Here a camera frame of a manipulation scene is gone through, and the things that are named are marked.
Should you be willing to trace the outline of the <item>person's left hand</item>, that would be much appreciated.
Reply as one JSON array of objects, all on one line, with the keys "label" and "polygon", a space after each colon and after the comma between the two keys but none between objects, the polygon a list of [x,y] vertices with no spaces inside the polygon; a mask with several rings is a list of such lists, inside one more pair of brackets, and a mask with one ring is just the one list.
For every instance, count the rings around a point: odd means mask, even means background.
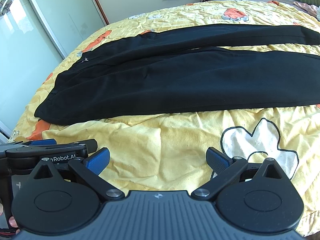
[{"label": "person's left hand", "polygon": [[[3,205],[1,204],[1,215],[3,215],[3,212],[4,212],[4,207]],[[14,217],[10,217],[7,219],[7,222],[9,223],[9,228],[13,229],[15,228],[15,234],[18,234],[20,232],[20,229],[18,228],[18,225],[16,223],[16,220],[14,219]]]}]

